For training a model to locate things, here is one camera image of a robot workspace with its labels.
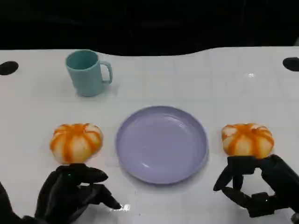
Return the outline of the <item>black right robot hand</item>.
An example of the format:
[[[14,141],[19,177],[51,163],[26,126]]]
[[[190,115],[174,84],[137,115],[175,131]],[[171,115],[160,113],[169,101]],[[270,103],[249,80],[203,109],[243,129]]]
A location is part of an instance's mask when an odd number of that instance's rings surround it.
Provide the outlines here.
[[[230,156],[228,164],[219,175],[213,190],[223,194],[237,205],[245,208],[251,218],[273,215],[276,210],[290,208],[294,211],[292,222],[299,222],[299,176],[278,155],[258,159],[254,156]],[[252,194],[241,191],[245,175],[261,170],[262,179],[274,191]]]

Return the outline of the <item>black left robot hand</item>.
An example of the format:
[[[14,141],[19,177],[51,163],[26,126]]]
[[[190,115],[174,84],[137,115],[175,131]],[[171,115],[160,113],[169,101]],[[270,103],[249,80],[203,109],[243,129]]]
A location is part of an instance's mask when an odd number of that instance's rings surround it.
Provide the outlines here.
[[[59,166],[46,179],[38,195],[35,218],[48,224],[71,224],[90,204],[119,210],[120,203],[102,184],[108,176],[85,164]]]

